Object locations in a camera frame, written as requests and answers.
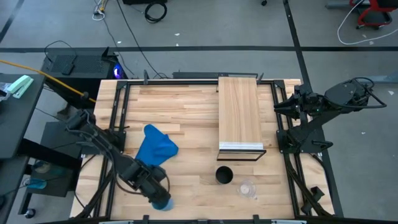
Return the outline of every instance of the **black cup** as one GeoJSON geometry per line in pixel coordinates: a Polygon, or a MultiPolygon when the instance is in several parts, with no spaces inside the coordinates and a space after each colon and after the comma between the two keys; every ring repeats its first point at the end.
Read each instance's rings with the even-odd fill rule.
{"type": "Polygon", "coordinates": [[[234,173],[229,167],[222,166],[216,171],[216,179],[219,184],[228,184],[232,181],[234,173]]]}

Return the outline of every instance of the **white cable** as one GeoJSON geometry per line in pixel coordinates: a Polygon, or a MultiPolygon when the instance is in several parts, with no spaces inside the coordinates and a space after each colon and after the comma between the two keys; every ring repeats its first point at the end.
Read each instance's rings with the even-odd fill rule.
{"type": "Polygon", "coordinates": [[[105,13],[101,12],[101,10],[98,9],[99,6],[100,6],[100,4],[101,4],[101,1],[102,1],[102,0],[99,0],[98,3],[95,2],[95,3],[97,3],[97,5],[95,6],[94,12],[93,12],[93,20],[94,20],[94,21],[101,21],[101,20],[105,19],[105,13]],[[96,13],[102,15],[102,17],[99,18],[99,19],[95,19],[95,14],[96,14],[96,13]]]}
{"type": "Polygon", "coordinates": [[[385,34],[385,35],[382,35],[382,36],[380,36],[380,37],[370,38],[370,39],[367,39],[367,40],[361,40],[361,41],[358,41],[358,42],[353,42],[353,43],[346,43],[346,42],[343,42],[343,41],[340,39],[340,28],[341,28],[341,26],[344,24],[344,22],[346,21],[347,17],[352,13],[352,11],[353,11],[358,5],[360,5],[363,1],[364,1],[364,0],[361,0],[359,3],[357,3],[357,4],[350,10],[350,12],[347,14],[347,16],[343,19],[343,22],[341,22],[340,26],[338,27],[338,29],[337,29],[337,37],[338,37],[338,40],[340,41],[340,43],[345,44],[345,45],[360,44],[360,43],[367,42],[367,41],[370,41],[370,40],[377,40],[377,39],[381,39],[381,38],[383,38],[383,37],[390,36],[391,34],[393,34],[393,33],[395,33],[395,32],[398,31],[398,29],[396,29],[396,30],[392,31],[392,32],[389,33],[389,34],[385,34]]]}
{"type": "Polygon", "coordinates": [[[95,15],[93,14],[93,20],[94,21],[101,21],[101,20],[103,20],[103,19],[105,19],[105,14],[103,13],[103,12],[101,12],[101,11],[97,11],[100,15],[102,15],[102,17],[101,18],[99,18],[99,19],[95,19],[94,17],[95,17],[95,15]]]}

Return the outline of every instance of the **black box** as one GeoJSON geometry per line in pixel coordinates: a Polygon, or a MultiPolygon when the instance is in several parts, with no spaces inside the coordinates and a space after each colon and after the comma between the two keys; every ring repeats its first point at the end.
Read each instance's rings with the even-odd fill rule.
{"type": "MultiPolygon", "coordinates": [[[[49,50],[48,57],[43,61],[42,71],[80,92],[87,92],[90,98],[96,99],[101,80],[116,79],[115,66],[120,66],[118,58],[113,52],[108,54],[108,49],[65,49],[53,52],[49,50]]],[[[127,79],[127,76],[122,72],[118,78],[127,79]]],[[[46,79],[45,83],[72,106],[94,108],[94,103],[82,103],[80,95],[64,86],[49,79],[46,79]]]]}

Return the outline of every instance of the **wooden table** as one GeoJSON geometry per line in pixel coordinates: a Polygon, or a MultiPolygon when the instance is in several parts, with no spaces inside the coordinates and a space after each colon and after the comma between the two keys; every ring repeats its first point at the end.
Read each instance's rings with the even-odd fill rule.
{"type": "MultiPolygon", "coordinates": [[[[103,80],[95,106],[97,125],[108,128],[112,111],[116,80],[103,80]]],[[[293,93],[300,80],[285,80],[287,95],[293,93]]],[[[170,193],[175,207],[169,212],[155,210],[147,198],[129,195],[115,188],[113,220],[187,219],[252,219],[293,218],[283,156],[279,153],[275,132],[276,116],[269,85],[258,86],[261,131],[267,153],[257,162],[216,161],[218,153],[218,93],[216,85],[146,85],[132,86],[127,108],[126,148],[124,153],[134,157],[144,139],[143,127],[153,124],[179,147],[178,154],[161,166],[170,177],[170,193]],[[229,166],[234,172],[232,183],[218,185],[215,170],[229,166]],[[245,198],[238,193],[244,180],[256,185],[257,199],[245,198]]],[[[119,122],[124,92],[119,102],[116,124],[119,122]]],[[[308,154],[301,155],[308,188],[318,186],[325,196],[320,203],[333,213],[328,186],[322,167],[308,154]]],[[[76,193],[86,204],[96,191],[102,158],[97,156],[80,174],[76,193]]],[[[302,205],[299,193],[298,200],[302,205]]],[[[71,216],[81,211],[74,201],[71,216]]]]}

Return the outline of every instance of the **floor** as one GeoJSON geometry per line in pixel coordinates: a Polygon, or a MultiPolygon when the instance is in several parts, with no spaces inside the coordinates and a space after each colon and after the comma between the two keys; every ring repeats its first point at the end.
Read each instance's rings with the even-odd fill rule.
{"type": "MultiPolygon", "coordinates": [[[[180,70],[302,78],[306,72],[303,62],[297,60],[296,50],[300,56],[300,49],[312,87],[321,94],[349,78],[397,72],[397,34],[354,48],[342,48],[336,30],[349,9],[328,10],[326,0],[290,0],[290,16],[302,47],[299,48],[298,42],[293,42],[289,29],[291,17],[286,15],[282,0],[268,0],[266,7],[260,3],[260,0],[169,0],[168,14],[158,24],[147,23],[131,6],[122,4],[122,8],[140,46],[149,47],[145,52],[148,60],[158,72],[169,76],[180,70]]],[[[56,40],[72,47],[114,47],[104,22],[91,19],[94,6],[92,0],[0,1],[0,58],[40,69],[43,48],[56,40]]],[[[145,9],[145,5],[134,7],[145,9]]],[[[146,69],[153,77],[155,73],[134,48],[136,44],[117,2],[109,0],[105,13],[125,65],[134,73],[128,75],[141,77],[146,69]]],[[[159,13],[159,9],[153,8],[153,13],[159,13]]],[[[398,19],[398,13],[393,12],[392,17],[398,19]]],[[[357,18],[355,14],[349,16],[341,28],[345,42],[384,35],[397,27],[393,22],[377,31],[356,30],[357,18]]],[[[31,73],[3,64],[0,72],[31,73]]],[[[378,85],[374,92],[387,103],[387,108],[341,115],[324,126],[325,136],[335,144],[329,152],[345,217],[398,220],[395,210],[398,121],[392,118],[398,109],[398,87],[378,85]]],[[[37,105],[52,115],[64,106],[59,96],[47,90],[37,105]]],[[[26,137],[39,142],[47,121],[53,118],[36,110],[26,137]]],[[[31,207],[37,209],[37,215],[27,220],[16,215],[22,196],[21,189],[9,223],[64,220],[73,200],[72,194],[66,198],[35,195],[31,207]]]]}

